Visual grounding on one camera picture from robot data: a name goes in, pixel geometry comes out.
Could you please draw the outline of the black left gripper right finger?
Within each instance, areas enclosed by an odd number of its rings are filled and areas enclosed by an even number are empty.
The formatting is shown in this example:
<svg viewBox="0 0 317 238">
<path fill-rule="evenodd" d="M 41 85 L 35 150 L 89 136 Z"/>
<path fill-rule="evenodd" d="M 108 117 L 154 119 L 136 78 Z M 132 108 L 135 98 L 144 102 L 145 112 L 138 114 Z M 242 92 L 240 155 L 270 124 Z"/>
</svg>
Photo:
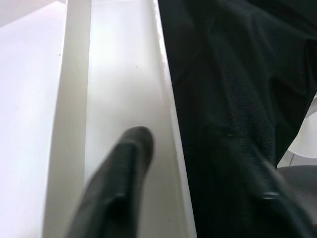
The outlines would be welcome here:
<svg viewBox="0 0 317 238">
<path fill-rule="evenodd" d="M 316 237 L 289 186 L 246 137 L 206 127 L 197 148 L 197 172 L 199 237 Z"/>
</svg>

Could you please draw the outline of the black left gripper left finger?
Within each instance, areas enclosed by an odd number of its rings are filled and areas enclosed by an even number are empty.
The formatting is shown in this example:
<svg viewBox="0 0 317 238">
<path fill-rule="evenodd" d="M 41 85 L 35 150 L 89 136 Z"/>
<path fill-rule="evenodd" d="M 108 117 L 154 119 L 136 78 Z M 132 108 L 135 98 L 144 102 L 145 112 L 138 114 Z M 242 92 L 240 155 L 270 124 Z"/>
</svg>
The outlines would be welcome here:
<svg viewBox="0 0 317 238">
<path fill-rule="evenodd" d="M 154 140 L 143 126 L 126 130 L 89 181 L 68 238 L 135 238 Z"/>
</svg>

